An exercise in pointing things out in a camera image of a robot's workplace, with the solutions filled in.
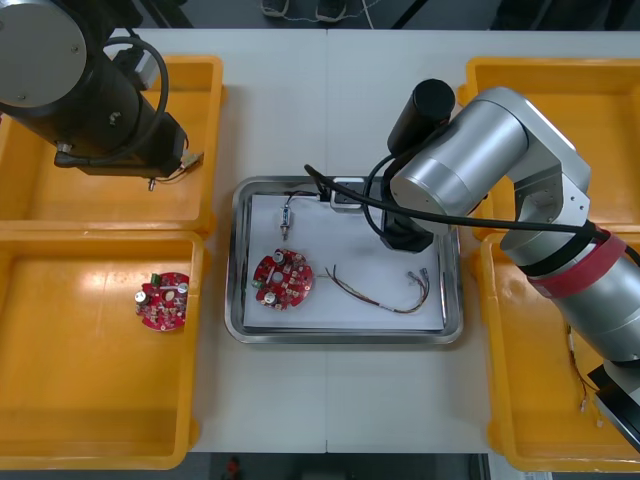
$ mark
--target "red band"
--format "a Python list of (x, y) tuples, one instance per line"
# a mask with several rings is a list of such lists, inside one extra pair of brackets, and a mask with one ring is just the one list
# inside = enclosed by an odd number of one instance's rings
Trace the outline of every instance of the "red band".
[(609, 233), (609, 238), (566, 272), (547, 278), (528, 278), (529, 283), (547, 298), (566, 298), (586, 290), (604, 276), (618, 261), (627, 244)]

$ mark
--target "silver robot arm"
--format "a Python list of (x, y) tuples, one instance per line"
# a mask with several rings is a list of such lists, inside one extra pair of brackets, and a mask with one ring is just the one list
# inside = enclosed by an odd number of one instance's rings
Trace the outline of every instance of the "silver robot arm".
[[(478, 95), (391, 180), (391, 190), (403, 207), (465, 216), (504, 176), (514, 183), (518, 221), (576, 226), (587, 221), (591, 169), (526, 98), (507, 88)], [(449, 228), (416, 222), (434, 233)], [(572, 236), (510, 231), (502, 247), (516, 264), (528, 265)]]
[[(401, 207), (466, 216), (507, 176), (515, 218), (587, 226), (591, 171), (573, 145), (524, 97), (494, 88), (477, 96), (391, 180)], [(441, 223), (414, 219), (444, 234)], [(511, 230), (502, 250), (606, 360), (590, 373), (600, 408), (640, 451), (640, 268), (626, 245), (573, 233)]]

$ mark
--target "circuit board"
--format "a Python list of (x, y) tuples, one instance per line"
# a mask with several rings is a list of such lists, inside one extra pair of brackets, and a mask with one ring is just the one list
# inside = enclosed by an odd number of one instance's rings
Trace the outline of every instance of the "circuit board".
[(135, 295), (136, 314), (142, 323), (158, 332), (183, 327), (187, 313), (189, 277), (182, 273), (154, 273)]
[(303, 255), (278, 249), (262, 259), (251, 284), (258, 289), (256, 300), (275, 310), (297, 307), (313, 285), (313, 271)]

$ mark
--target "floor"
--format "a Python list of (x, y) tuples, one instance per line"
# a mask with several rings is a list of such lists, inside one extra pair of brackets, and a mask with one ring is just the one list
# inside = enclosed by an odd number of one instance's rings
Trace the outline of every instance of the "floor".
[[(369, 28), (362, 0), (347, 0), (348, 18), (330, 26), (315, 20), (317, 0), (291, 0), (288, 19), (273, 19), (262, 15), (259, 8), (260, 0), (159, 0), (157, 3), (171, 1), (183, 3), (180, 9), (195, 28)], [(601, 14), (586, 29), (601, 30), (603, 28), (609, 1), (620, 0), (602, 0)], [(370, 5), (369, 14), (374, 27), (388, 29), (414, 3), (414, 0), (366, 0), (366, 2)], [(491, 27), (500, 2), (501, 0), (429, 0), (404, 28), (486, 30)], [(544, 11), (545, 5), (551, 0), (540, 0), (540, 2), (544, 4), (541, 9)], [(156, 23), (142, 7), (140, 0), (134, 0), (134, 3), (144, 14), (142, 26), (155, 27)], [(640, 30), (640, 2), (634, 2), (620, 30)]]
[[(242, 480), (299, 480), (303, 473), (320, 472), (341, 474), (335, 477), (340, 480), (480, 480), (479, 457), (246, 454), (237, 458)], [(193, 453), (178, 468), (166, 472), (4, 472), (0, 480), (224, 480), (231, 458), (229, 454)]]

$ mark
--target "shoe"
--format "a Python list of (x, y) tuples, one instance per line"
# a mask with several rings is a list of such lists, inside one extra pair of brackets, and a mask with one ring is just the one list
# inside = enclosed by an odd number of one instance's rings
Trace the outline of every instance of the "shoe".
[(267, 17), (284, 17), (289, 10), (289, 0), (261, 0), (260, 9)]
[(347, 0), (318, 0), (316, 18), (321, 22), (339, 22), (346, 13)]

